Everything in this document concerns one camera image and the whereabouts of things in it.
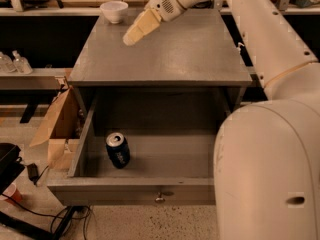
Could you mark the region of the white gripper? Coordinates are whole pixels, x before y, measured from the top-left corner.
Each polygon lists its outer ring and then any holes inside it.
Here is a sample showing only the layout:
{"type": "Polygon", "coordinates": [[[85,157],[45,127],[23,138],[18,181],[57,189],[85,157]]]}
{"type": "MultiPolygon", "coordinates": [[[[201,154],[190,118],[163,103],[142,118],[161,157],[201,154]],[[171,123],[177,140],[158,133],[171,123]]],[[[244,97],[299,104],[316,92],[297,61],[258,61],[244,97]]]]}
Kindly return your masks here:
{"type": "Polygon", "coordinates": [[[161,20],[168,22],[182,15],[186,9],[177,0],[149,0],[123,36],[127,46],[133,46],[160,26],[161,20]]]}

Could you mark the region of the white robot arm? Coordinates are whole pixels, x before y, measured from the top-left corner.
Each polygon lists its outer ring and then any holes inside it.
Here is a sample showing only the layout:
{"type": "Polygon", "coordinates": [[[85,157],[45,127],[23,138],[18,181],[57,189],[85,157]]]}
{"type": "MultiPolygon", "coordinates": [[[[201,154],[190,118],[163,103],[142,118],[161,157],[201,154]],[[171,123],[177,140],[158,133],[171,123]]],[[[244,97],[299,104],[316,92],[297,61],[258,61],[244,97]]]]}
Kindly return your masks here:
{"type": "MultiPolygon", "coordinates": [[[[127,45],[202,0],[149,0],[127,45]]],[[[219,240],[320,240],[320,66],[271,0],[226,0],[267,97],[214,147],[219,240]]]]}

